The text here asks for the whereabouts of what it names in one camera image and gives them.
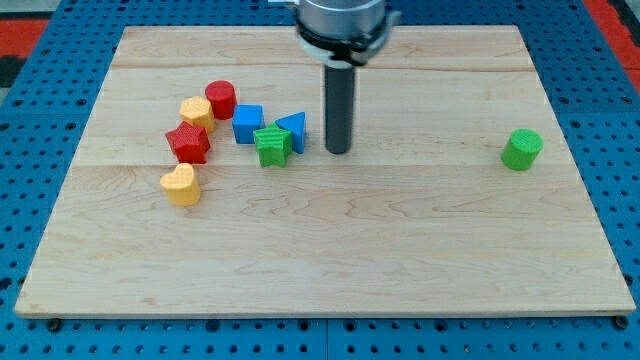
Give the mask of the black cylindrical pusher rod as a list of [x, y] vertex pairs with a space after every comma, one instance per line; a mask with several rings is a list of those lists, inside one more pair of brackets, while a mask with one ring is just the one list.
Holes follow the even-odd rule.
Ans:
[[325, 148], [345, 154], [351, 148], [355, 102], [355, 70], [324, 67]]

